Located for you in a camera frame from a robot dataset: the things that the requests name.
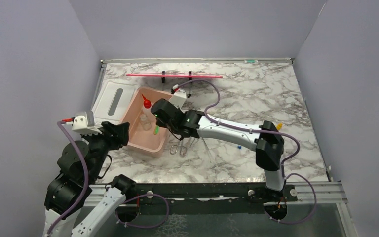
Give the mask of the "metal crucible tongs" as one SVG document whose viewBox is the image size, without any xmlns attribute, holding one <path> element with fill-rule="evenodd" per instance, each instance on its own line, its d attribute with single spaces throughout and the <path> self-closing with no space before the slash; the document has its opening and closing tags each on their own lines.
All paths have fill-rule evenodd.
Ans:
<svg viewBox="0 0 379 237">
<path fill-rule="evenodd" d="M 172 145 L 169 154 L 175 155 L 178 154 L 181 157 L 185 157 L 188 153 L 188 150 L 190 148 L 191 139 L 188 139 L 187 141 L 179 141 L 177 144 Z"/>
</svg>

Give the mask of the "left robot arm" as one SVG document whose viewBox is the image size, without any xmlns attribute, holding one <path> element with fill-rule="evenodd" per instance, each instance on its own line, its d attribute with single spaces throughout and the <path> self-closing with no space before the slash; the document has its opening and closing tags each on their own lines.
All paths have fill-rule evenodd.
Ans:
<svg viewBox="0 0 379 237">
<path fill-rule="evenodd" d="M 92 192 L 109 151 L 119 150 L 129 141 L 130 123 L 102 123 L 97 133 L 75 141 L 59 121 L 58 127 L 69 140 L 57 164 L 60 172 L 49 184 L 45 197 L 45 237 L 92 237 L 110 214 L 137 195 L 136 182 L 118 175 L 108 184 L 106 193 L 94 209 L 78 224 L 86 199 Z"/>
</svg>

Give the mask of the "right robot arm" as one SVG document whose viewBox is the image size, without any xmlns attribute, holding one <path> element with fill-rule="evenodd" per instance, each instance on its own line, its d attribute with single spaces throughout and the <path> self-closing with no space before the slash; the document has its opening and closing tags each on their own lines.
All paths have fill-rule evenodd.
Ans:
<svg viewBox="0 0 379 237">
<path fill-rule="evenodd" d="M 188 110 L 182 112 L 171 102 L 160 99 L 152 105 L 151 113 L 156 125 L 168 129 L 179 140 L 184 138 L 212 138 L 234 143 L 255 152 L 256 165 L 264 170 L 265 190 L 269 200 L 277 201 L 285 194 L 285 172 L 282 160 L 285 138 L 299 141 L 281 133 L 270 121 L 261 125 L 230 122 L 212 117 L 206 112 Z"/>
</svg>

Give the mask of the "metal tweezers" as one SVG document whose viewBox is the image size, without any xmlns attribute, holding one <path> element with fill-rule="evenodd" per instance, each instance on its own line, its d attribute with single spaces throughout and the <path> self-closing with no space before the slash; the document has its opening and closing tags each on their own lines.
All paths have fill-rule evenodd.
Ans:
<svg viewBox="0 0 379 237">
<path fill-rule="evenodd" d="M 211 153 L 211 151 L 210 151 L 210 149 L 209 149 L 209 147 L 208 147 L 208 145 L 207 145 L 207 142 L 205 141 L 204 138 L 201 138 L 201 139 L 202 139 L 203 144 L 204 144 L 204 146 L 205 146 L 206 153 L 207 153 L 208 158 L 209 158 L 209 162 L 210 162 L 210 163 L 213 163 L 213 158 L 214 158 L 214 157 L 212 156 L 212 153 Z"/>
</svg>

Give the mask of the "wash bottle red cap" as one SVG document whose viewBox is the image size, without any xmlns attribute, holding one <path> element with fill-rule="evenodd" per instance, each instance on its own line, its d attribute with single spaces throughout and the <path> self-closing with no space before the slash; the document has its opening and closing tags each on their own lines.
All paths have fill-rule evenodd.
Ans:
<svg viewBox="0 0 379 237">
<path fill-rule="evenodd" d="M 155 122 L 155 116 L 151 113 L 151 101 L 144 94 L 141 94 L 141 96 L 144 100 L 142 106 L 143 113 L 147 116 L 149 122 Z"/>
</svg>

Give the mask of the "small glass jar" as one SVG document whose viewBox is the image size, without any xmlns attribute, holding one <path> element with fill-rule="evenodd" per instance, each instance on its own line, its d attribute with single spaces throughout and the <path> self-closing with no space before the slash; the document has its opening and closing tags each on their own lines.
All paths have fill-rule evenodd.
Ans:
<svg viewBox="0 0 379 237">
<path fill-rule="evenodd" d="M 140 125 L 141 125 L 143 130 L 147 131 L 147 130 L 151 129 L 152 125 L 151 125 L 151 122 L 150 122 L 150 120 L 146 114 L 141 114 L 139 116 L 139 119 L 140 119 Z"/>
</svg>

